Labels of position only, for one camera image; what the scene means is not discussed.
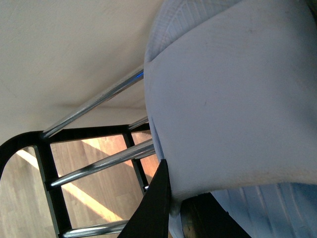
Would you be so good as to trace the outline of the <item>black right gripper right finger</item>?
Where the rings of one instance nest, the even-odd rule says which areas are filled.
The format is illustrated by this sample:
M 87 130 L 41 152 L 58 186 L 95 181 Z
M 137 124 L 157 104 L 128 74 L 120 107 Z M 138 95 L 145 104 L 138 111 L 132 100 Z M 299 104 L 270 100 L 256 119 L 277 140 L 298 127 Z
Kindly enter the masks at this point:
M 249 238 L 211 193 L 182 201 L 181 224 L 186 238 Z

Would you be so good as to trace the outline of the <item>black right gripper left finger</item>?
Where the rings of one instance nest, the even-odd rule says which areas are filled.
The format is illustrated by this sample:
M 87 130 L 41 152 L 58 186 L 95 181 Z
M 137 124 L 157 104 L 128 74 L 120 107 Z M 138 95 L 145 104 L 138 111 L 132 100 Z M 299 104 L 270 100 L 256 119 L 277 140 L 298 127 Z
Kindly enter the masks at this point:
M 139 207 L 125 225 L 120 238 L 166 238 L 171 188 L 168 165 L 162 159 Z

